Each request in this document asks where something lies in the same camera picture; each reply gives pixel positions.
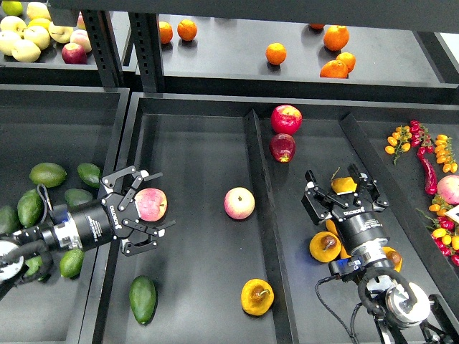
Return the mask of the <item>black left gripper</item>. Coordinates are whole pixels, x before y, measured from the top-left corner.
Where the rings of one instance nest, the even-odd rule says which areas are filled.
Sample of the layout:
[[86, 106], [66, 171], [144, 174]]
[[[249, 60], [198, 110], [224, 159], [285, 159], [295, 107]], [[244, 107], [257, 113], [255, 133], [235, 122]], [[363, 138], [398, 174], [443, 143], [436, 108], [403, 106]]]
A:
[[[131, 176], [133, 182], [124, 196], [114, 192], [120, 178]], [[175, 220], [158, 226], [146, 226], [139, 222], [140, 212], [133, 201], [138, 187], [147, 181], [163, 176], [162, 172], [149, 174], [129, 166], [101, 178], [101, 185], [110, 194], [72, 208], [67, 213], [67, 233], [71, 247], [88, 251], [121, 239], [121, 252], [126, 257], [151, 251], [158, 246], [156, 238], [165, 235], [166, 229], [176, 224]], [[134, 243], [129, 237], [134, 232], [146, 234], [142, 242]]]

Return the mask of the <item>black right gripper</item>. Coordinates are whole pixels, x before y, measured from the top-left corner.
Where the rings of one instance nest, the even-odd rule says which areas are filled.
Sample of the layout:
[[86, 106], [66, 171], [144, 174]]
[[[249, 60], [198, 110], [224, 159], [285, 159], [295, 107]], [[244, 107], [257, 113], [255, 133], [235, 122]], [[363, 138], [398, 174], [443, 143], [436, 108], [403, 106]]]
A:
[[356, 184], [354, 205], [322, 189], [312, 170], [305, 173], [306, 187], [301, 201], [316, 226], [333, 219], [346, 252], [361, 254], [388, 243], [389, 235], [378, 213], [389, 207], [389, 200], [379, 190], [377, 180], [360, 172], [355, 164], [348, 166], [348, 172]]

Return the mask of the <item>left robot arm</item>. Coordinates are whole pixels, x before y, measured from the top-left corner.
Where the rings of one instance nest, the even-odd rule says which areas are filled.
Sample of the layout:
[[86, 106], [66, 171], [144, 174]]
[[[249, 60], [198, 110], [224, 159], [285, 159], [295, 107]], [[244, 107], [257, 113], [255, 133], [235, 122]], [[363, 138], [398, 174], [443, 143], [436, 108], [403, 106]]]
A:
[[157, 238], [176, 222], [149, 225], [135, 197], [143, 182], [162, 175], [129, 166], [101, 178], [106, 192], [101, 199], [72, 208], [45, 201], [49, 214], [43, 223], [1, 235], [1, 295], [48, 274], [53, 251], [86, 252], [117, 239], [127, 257], [155, 249]]

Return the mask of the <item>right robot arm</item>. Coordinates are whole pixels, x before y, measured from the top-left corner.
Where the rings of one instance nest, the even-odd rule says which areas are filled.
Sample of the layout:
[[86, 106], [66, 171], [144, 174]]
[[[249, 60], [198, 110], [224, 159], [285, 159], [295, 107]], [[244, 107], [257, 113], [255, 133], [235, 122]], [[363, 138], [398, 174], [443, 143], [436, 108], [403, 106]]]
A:
[[331, 222], [333, 232], [320, 231], [311, 240], [309, 251], [318, 262], [328, 264], [331, 280], [352, 281], [359, 303], [372, 316], [381, 343], [406, 343], [402, 331], [418, 327], [425, 343], [457, 343], [458, 326], [438, 295], [427, 295], [408, 282], [396, 269], [402, 259], [387, 247], [389, 236], [377, 214], [389, 202], [377, 181], [351, 164], [349, 178], [341, 189], [321, 188], [311, 170], [306, 171], [302, 204], [311, 221]]

